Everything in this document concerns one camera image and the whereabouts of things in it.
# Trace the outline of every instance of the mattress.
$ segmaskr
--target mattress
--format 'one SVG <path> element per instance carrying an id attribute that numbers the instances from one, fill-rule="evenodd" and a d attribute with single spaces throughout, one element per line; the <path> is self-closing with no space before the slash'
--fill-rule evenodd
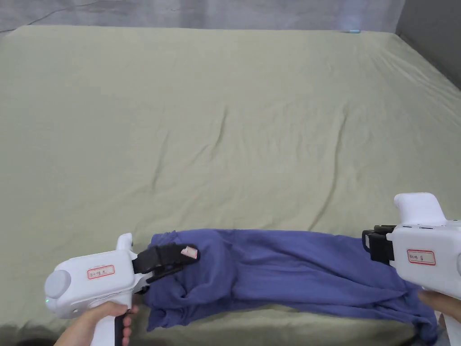
<path id="1" fill-rule="evenodd" d="M 398 223 L 461 210 L 461 93 L 399 37 L 29 26 L 0 41 L 0 324 L 58 330 L 43 283 L 132 232 Z M 412 327 L 281 306 L 135 335 L 158 345 L 394 345 Z"/>

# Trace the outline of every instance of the white controller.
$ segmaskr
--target white controller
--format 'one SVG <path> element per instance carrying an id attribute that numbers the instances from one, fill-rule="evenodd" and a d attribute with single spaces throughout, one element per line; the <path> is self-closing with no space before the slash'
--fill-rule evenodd
<path id="1" fill-rule="evenodd" d="M 461 221 L 447 220 L 430 193 L 402 193 L 394 203 L 401 223 L 362 235 L 372 260 L 393 266 L 406 281 L 461 299 Z M 444 317 L 451 346 L 461 346 L 461 324 Z"/>
<path id="2" fill-rule="evenodd" d="M 59 264 L 45 282 L 47 307 L 59 318 L 73 318 L 107 301 L 131 309 L 134 293 L 148 286 L 152 273 L 135 274 L 131 233 L 118 238 L 115 251 L 71 258 Z M 91 346 L 122 345 L 123 317 L 103 318 Z"/>

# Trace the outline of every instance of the round cap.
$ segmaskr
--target round cap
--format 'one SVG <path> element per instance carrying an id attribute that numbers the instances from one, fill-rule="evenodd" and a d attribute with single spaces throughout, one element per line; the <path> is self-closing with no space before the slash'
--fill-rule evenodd
<path id="1" fill-rule="evenodd" d="M 71 275 L 65 270 L 55 270 L 45 282 L 45 294 L 47 297 L 58 299 L 71 285 Z"/>

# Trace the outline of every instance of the crumpled garment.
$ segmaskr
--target crumpled garment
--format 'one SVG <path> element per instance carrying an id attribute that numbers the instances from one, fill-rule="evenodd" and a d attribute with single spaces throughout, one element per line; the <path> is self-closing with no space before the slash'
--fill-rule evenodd
<path id="1" fill-rule="evenodd" d="M 151 245 L 195 244 L 198 263 L 151 285 L 148 331 L 187 325 L 224 311 L 281 304 L 335 316 L 412 323 L 437 340 L 421 287 L 370 260 L 362 240 L 305 231 L 197 229 L 156 234 Z"/>

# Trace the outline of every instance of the wrinkle in sheet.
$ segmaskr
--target wrinkle in sheet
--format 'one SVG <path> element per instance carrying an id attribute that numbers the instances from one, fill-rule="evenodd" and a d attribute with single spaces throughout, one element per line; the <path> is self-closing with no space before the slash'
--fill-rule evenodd
<path id="1" fill-rule="evenodd" d="M 155 193 L 155 189 L 157 187 L 157 181 L 159 180 L 159 176 L 163 170 L 164 167 L 164 161 L 165 161 L 165 155 L 167 151 L 167 143 L 168 143 L 168 136 L 170 132 L 167 131 L 165 134 L 165 137 L 163 138 L 162 144 L 160 145 L 160 150 L 159 150 L 159 157 L 157 159 L 157 163 L 155 165 L 153 177 L 151 180 L 150 184 L 150 191 L 151 193 Z"/>
<path id="2" fill-rule="evenodd" d="M 308 231 L 311 231 L 314 229 L 315 225 L 320 221 L 320 218 L 323 216 L 325 213 L 325 210 L 327 209 L 328 205 L 331 202 L 331 199 L 333 197 L 333 193 L 335 192 L 336 189 L 336 184 L 338 180 L 338 158 L 339 158 L 339 151 L 341 150 L 341 140 L 344 134 L 344 127 L 346 125 L 346 120 L 349 116 L 349 103 L 346 103 L 343 106 L 343 111 L 342 111 L 342 121 L 339 126 L 338 134 L 336 135 L 336 145 L 335 145 L 335 153 L 333 157 L 333 177 L 331 180 L 331 185 L 330 185 L 330 190 L 328 191 L 328 195 L 326 196 L 326 199 L 316 214 L 314 220 L 312 221 L 311 225 L 307 229 Z"/>
<path id="3" fill-rule="evenodd" d="M 226 124 L 226 119 L 227 119 L 228 114 L 229 114 L 228 106 L 224 106 L 224 110 L 223 110 L 222 116 L 221 116 L 221 121 L 220 121 L 220 124 L 219 124 L 218 135 L 216 137 L 216 140 L 212 144 L 211 151 L 210 151 L 210 157 L 211 157 L 210 159 L 211 160 L 215 157 L 216 149 L 221 144 L 221 141 L 223 139 L 224 130 L 225 130 L 225 124 Z"/>

